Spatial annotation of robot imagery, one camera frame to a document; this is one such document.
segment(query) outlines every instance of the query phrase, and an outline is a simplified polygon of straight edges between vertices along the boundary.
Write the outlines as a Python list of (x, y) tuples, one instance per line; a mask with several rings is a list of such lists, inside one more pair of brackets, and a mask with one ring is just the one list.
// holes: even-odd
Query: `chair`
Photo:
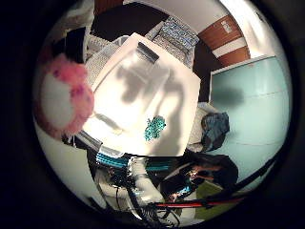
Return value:
[(188, 68), (193, 68), (194, 49), (199, 38), (181, 21), (170, 16), (165, 22), (161, 21), (152, 28), (145, 37), (172, 54)]

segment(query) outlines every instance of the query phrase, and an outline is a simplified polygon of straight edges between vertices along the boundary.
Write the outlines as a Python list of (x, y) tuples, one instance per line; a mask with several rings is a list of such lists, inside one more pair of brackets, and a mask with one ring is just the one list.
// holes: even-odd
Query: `floor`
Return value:
[[(96, 36), (113, 41), (121, 35), (131, 35), (137, 32), (145, 35), (160, 21), (169, 15), (154, 8), (132, 3), (117, 7), (97, 15), (91, 30)], [(198, 101), (208, 101), (210, 91), (210, 73), (222, 68), (212, 51), (200, 40), (196, 45), (193, 72), (202, 82)]]

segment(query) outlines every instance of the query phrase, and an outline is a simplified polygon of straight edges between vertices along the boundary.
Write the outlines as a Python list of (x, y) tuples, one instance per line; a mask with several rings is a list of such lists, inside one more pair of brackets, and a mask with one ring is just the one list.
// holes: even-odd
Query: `white plastic part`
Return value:
[(160, 202), (163, 200), (163, 196), (149, 179), (145, 166), (146, 158), (135, 157), (132, 159), (132, 177), (135, 179), (135, 186), (141, 191), (137, 197), (146, 204), (150, 202)]

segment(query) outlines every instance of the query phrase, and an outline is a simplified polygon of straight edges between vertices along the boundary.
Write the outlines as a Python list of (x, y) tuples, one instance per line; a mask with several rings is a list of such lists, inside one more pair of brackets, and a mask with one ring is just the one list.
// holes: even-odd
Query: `white wall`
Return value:
[[(275, 31), (268, 24), (268, 21), (263, 14), (249, 0), (220, 0), (220, 2), (228, 9), (242, 30), (250, 50), (251, 58), (263, 54), (275, 55), (277, 57), (280, 67), (285, 75), (285, 81), (290, 97), (289, 107), (291, 109), (292, 85), (289, 66), (285, 52), (275, 34)], [(265, 22), (262, 22), (258, 18), (256, 12), (263, 17)]]
[(125, 0), (142, 3), (184, 21), (194, 31), (201, 32), (213, 22), (228, 15), (228, 11), (218, 0)]

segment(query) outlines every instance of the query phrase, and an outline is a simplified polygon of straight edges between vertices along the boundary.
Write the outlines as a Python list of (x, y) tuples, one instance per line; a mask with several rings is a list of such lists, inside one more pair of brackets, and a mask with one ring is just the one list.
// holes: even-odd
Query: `wooden cabinet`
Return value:
[(242, 33), (230, 15), (226, 15), (212, 23), (207, 29), (199, 34), (199, 37), (215, 50), (235, 39), (242, 37)]
[[(243, 37), (243, 34), (231, 15), (226, 15), (212, 23), (207, 29), (198, 35), (205, 44), (215, 51), (224, 47), (226, 44)], [(236, 44), (231, 45), (227, 53), (218, 56), (218, 60), (223, 67), (250, 59), (248, 46), (238, 47)]]
[(123, 5), (124, 0), (94, 0), (94, 15), (109, 10), (111, 8)]
[(242, 47), (232, 52), (228, 52), (218, 57), (218, 60), (223, 67), (227, 67), (232, 64), (242, 62), (244, 60), (250, 59), (248, 47)]

